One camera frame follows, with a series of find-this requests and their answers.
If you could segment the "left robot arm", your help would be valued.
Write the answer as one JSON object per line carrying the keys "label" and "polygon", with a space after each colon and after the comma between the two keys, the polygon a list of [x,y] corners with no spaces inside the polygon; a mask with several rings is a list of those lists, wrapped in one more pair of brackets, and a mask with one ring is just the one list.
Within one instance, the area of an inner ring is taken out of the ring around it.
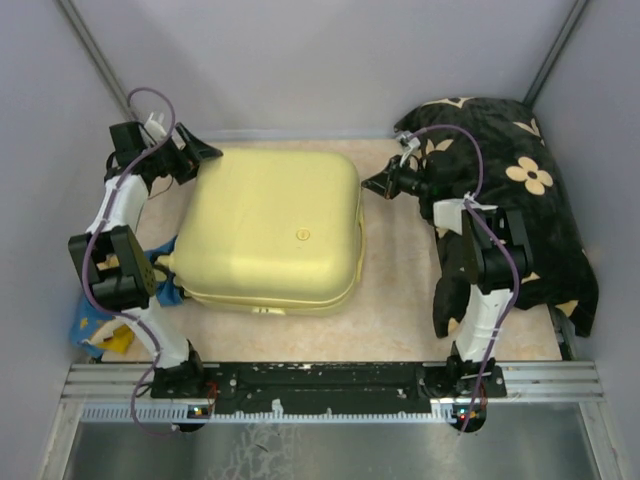
{"label": "left robot arm", "polygon": [[176,369],[174,387],[194,397],[206,389],[208,373],[189,362],[189,340],[164,314],[154,268],[136,231],[157,179],[184,184],[195,178],[201,163],[222,153],[180,122],[163,128],[154,118],[129,121],[111,126],[109,133],[113,151],[104,197],[90,226],[69,239],[68,251],[90,308],[139,339],[154,369]]}

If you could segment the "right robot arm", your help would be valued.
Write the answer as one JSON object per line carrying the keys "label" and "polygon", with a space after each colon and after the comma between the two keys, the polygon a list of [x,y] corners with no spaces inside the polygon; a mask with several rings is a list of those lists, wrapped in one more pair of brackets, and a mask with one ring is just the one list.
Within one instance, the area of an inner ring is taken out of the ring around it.
{"label": "right robot arm", "polygon": [[495,377],[494,349],[521,280],[532,271],[533,256],[520,211],[479,202],[457,193],[434,170],[412,168],[392,157],[362,187],[391,200],[401,193],[418,198],[422,218],[443,232],[438,241],[441,277],[433,313],[458,318],[461,331],[441,367],[426,371],[427,383],[466,396]]}

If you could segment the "pale yellow suitcase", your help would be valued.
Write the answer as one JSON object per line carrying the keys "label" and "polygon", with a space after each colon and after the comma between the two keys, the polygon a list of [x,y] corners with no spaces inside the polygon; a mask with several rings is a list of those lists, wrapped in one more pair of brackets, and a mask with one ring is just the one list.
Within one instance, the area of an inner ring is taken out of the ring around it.
{"label": "pale yellow suitcase", "polygon": [[165,284],[204,305],[326,315],[355,290],[365,251],[360,177],[333,152],[226,148],[199,167]]}

